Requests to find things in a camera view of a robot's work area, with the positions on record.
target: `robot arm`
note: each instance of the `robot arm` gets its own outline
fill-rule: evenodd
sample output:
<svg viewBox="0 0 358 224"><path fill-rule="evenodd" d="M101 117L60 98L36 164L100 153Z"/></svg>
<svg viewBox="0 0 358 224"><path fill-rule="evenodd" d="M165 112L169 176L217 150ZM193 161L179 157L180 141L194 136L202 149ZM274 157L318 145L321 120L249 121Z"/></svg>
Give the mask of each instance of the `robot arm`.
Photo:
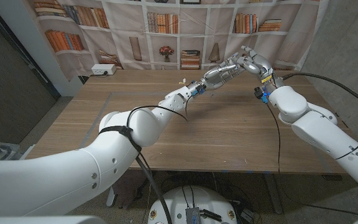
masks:
<svg viewBox="0 0 358 224"><path fill-rule="evenodd" d="M199 82L169 93L158 105L179 112L198 95L238 75L237 70L229 58ZM107 114L100 122L99 132L107 127L127 126L129 114L130 111ZM173 115L161 108L134 111L128 125L132 140L140 147L153 145ZM123 134L106 131L82 149L38 159L0 161L0 216L64 215L108 189L138 154Z"/></svg>
<svg viewBox="0 0 358 224"><path fill-rule="evenodd" d="M256 74L263 83L255 89L256 97L278 108L279 119L290 125L299 138L329 154L358 182L358 142L336 126L335 115L307 102L305 97L290 86L285 86L282 79L274 75L266 59L249 47L242 48L249 56L240 64L248 71L259 70L250 72Z"/></svg>

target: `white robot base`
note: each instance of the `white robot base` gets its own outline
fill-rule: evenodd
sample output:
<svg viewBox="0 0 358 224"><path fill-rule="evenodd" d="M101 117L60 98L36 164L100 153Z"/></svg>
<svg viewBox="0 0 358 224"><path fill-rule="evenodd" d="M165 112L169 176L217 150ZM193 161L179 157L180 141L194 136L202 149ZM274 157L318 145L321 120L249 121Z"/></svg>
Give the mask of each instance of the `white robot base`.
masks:
<svg viewBox="0 0 358 224"><path fill-rule="evenodd" d="M222 221L218 222L212 218L200 218L202 224L237 224L237 217L231 204L221 195L213 190L200 186L183 186L170 190L163 195L172 223L187 224L186 209L195 208L208 210L221 216ZM148 224L166 224L167 218L159 200L154 202L150 208Z"/></svg>

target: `silver robotic hand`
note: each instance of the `silver robotic hand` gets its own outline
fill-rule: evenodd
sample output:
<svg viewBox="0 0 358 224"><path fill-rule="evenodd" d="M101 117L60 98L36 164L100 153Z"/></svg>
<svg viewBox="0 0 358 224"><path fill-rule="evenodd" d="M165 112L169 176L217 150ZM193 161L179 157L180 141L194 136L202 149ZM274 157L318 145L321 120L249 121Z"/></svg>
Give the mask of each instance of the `silver robotic hand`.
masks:
<svg viewBox="0 0 358 224"><path fill-rule="evenodd" d="M237 64L248 72L256 75L262 83L269 81L273 75L273 68L266 58L257 54L250 47L242 46L241 49L245 50L247 55L245 57L239 57Z"/></svg>

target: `blue connector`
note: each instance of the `blue connector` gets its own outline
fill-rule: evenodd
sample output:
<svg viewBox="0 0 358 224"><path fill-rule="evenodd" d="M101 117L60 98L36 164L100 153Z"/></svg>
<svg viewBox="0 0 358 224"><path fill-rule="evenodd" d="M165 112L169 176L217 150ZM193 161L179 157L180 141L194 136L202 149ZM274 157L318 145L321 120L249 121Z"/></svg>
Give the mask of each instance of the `blue connector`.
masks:
<svg viewBox="0 0 358 224"><path fill-rule="evenodd" d="M262 100L262 102L264 102L264 103L268 103L266 96L262 96L262 97L261 97L261 100Z"/></svg>

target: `bookshelf backdrop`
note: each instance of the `bookshelf backdrop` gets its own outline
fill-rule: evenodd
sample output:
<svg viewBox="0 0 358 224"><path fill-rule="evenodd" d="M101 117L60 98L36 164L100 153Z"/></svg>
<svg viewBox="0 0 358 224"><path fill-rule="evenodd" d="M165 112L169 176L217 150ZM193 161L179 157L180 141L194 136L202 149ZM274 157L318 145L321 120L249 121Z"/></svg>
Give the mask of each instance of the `bookshelf backdrop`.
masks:
<svg viewBox="0 0 358 224"><path fill-rule="evenodd" d="M90 76L95 63L210 69L241 45L277 70L300 70L328 6L328 0L23 1L68 80ZM174 53L160 54L163 46Z"/></svg>

